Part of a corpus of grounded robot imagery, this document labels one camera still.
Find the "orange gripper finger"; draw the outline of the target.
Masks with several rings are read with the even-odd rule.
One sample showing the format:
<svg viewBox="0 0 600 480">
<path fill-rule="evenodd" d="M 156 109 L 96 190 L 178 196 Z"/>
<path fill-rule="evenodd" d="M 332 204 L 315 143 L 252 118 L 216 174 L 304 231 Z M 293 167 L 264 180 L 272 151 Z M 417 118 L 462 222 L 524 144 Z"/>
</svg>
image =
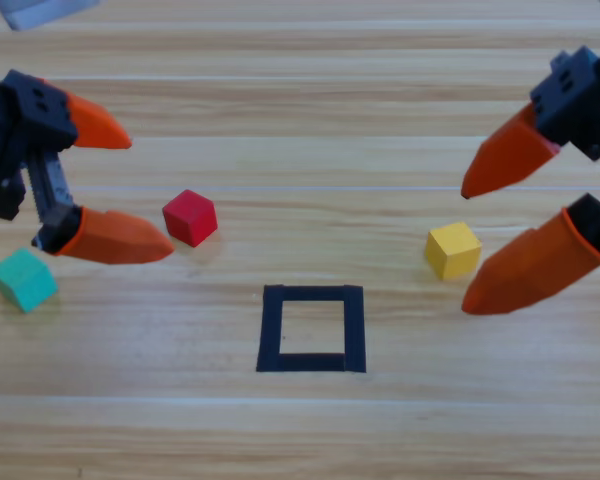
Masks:
<svg viewBox="0 0 600 480">
<path fill-rule="evenodd" d="M 600 267 L 600 201 L 585 194 L 481 266 L 462 311 L 508 314 L 552 297 Z"/>
</svg>

